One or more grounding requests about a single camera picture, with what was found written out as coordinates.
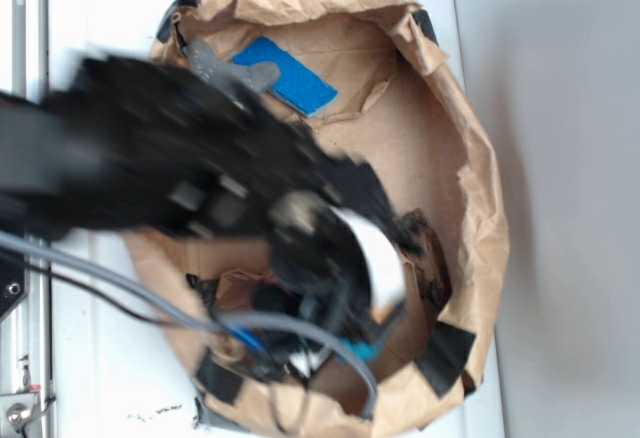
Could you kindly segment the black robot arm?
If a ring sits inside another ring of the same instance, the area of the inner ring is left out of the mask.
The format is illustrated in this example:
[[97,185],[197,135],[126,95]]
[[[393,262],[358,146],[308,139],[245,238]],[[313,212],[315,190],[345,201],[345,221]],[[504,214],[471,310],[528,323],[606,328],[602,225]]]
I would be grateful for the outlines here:
[[[1,245],[100,277],[175,324],[228,333],[264,357],[307,342],[343,358],[367,383],[386,323],[359,228],[409,247],[366,162],[326,153],[284,123],[244,82],[207,83],[183,68],[84,60],[71,86],[32,103],[1,98]],[[260,237],[280,281],[311,312],[199,319],[150,289],[28,242],[74,228],[148,226],[177,238]]]

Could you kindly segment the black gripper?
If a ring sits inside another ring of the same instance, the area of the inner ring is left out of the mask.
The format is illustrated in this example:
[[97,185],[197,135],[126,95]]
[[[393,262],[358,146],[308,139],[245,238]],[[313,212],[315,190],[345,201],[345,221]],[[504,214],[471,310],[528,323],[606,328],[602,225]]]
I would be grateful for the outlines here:
[[407,293],[395,246],[371,220],[294,191],[269,210],[275,276],[252,296],[256,311],[311,323],[337,338],[383,342]]

